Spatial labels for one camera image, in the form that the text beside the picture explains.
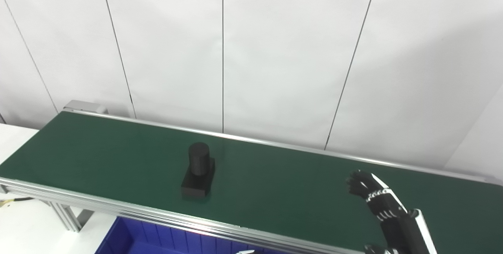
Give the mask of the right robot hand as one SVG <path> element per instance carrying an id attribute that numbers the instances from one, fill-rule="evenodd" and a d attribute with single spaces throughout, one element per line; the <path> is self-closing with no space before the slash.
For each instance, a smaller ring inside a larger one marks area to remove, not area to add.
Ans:
<path id="1" fill-rule="evenodd" d="M 349 193 L 362 198 L 379 220 L 387 245 L 367 244 L 366 254 L 436 254 L 420 209 L 408 209 L 392 188 L 373 173 L 356 170 L 346 180 Z"/>

